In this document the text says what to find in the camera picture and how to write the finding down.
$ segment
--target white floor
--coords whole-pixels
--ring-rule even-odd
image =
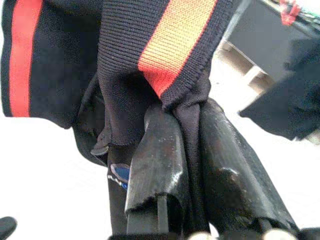
[[[210,96],[255,149],[298,226],[320,226],[320,148],[273,136],[237,115],[257,96],[241,82],[248,68],[235,52],[217,51]],[[106,169],[79,154],[72,130],[1,112],[0,146],[0,217],[18,220],[10,240],[104,240],[111,234]]]

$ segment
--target red stripe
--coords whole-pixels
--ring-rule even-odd
[[[14,117],[29,117],[33,40],[43,0],[17,0],[12,16],[9,65],[10,108]]]
[[[179,76],[205,31],[218,0],[170,0],[138,69],[160,97]]]

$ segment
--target white background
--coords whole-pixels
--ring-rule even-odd
[[[256,96],[237,81],[240,75],[218,52],[210,96],[255,149],[298,226],[320,226],[319,147],[240,118],[237,111]],[[10,240],[104,240],[111,234],[107,170],[80,155],[72,130],[1,112],[0,147],[0,217],[18,221]]]

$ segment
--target orange stripe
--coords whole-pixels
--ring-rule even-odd
[[[29,117],[33,40],[43,0],[17,0],[12,16],[9,64],[10,108],[14,117]]]
[[[182,71],[217,1],[170,0],[168,3],[138,62],[138,69],[159,97]]]

